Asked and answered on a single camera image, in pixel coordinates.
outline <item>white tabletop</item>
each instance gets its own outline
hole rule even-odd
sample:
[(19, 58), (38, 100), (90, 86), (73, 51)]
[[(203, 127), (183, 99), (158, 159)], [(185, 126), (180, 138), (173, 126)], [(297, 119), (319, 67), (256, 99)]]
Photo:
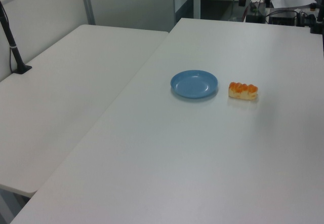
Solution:
[[(12, 223), (322, 223), (321, 39), (182, 19)], [(172, 93), (188, 69), (217, 95)], [(228, 98), (232, 81), (258, 100)]]
[(32, 196), (167, 32), (83, 25), (0, 83), (0, 188)]

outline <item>plate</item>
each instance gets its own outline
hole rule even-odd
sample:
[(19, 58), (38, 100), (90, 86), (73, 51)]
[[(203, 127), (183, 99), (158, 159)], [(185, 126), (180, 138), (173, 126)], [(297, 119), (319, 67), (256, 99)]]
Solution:
[(187, 70), (171, 79), (175, 93), (187, 98), (202, 98), (213, 94), (218, 85), (217, 78), (202, 70)]

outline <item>bread roll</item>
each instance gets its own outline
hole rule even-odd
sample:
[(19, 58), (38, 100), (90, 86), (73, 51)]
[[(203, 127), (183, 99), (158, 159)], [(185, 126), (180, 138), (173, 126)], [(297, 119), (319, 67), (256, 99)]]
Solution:
[(254, 100), (258, 96), (258, 87), (232, 82), (228, 87), (228, 96), (243, 100)]

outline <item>table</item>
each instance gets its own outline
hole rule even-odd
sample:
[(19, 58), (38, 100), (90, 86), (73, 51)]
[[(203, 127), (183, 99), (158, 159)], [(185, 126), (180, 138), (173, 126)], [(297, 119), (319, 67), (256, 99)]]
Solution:
[(31, 197), (167, 32), (82, 25), (0, 83), (0, 188)]
[[(181, 19), (12, 224), (321, 223), (321, 39)], [(173, 94), (187, 69), (213, 73), (217, 95)], [(258, 100), (228, 98), (232, 81)]]

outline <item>orange topping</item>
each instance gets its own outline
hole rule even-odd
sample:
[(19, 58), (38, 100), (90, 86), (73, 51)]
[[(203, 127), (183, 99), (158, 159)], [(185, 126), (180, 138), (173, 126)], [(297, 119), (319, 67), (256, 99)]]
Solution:
[(235, 82), (231, 82), (231, 84), (229, 84), (228, 88), (234, 88), (235, 84), (236, 84)]
[(258, 91), (258, 87), (254, 86), (254, 85), (249, 85), (248, 90), (249, 90), (249, 93), (255, 93)]
[(248, 85), (247, 84), (243, 84), (242, 85), (242, 90), (243, 91), (247, 91), (248, 90)]
[(236, 93), (241, 93), (242, 92), (242, 84), (241, 83), (236, 83), (236, 85), (234, 87), (234, 91)]

